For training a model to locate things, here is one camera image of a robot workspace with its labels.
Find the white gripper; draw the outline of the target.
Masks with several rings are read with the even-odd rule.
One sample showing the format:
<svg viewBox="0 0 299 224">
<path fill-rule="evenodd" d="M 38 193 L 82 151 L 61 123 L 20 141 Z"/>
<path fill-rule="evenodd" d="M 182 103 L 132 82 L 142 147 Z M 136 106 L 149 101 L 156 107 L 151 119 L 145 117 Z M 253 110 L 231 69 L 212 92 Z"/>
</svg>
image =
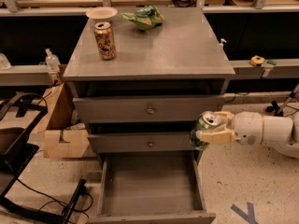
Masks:
<svg viewBox="0 0 299 224">
<path fill-rule="evenodd" d="M 197 131 L 196 137 L 209 144 L 230 144 L 234 140 L 242 145 L 260 145 L 263 139 L 263 116 L 257 112 L 240 112 L 236 115 L 229 111 L 217 111 L 220 126 L 231 128 L 220 132 Z"/>
</svg>

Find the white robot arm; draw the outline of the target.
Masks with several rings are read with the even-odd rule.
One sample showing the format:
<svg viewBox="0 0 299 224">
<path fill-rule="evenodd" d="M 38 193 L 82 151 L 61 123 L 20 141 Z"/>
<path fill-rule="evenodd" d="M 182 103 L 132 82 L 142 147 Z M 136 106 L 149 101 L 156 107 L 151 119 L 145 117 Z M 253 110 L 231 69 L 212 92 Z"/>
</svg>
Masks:
<svg viewBox="0 0 299 224">
<path fill-rule="evenodd" d="M 202 113 L 190 134 L 191 144 L 204 150 L 209 144 L 232 144 L 271 147 L 279 153 L 299 158 L 299 120 L 266 116 L 257 112 L 228 111 Z"/>
</svg>

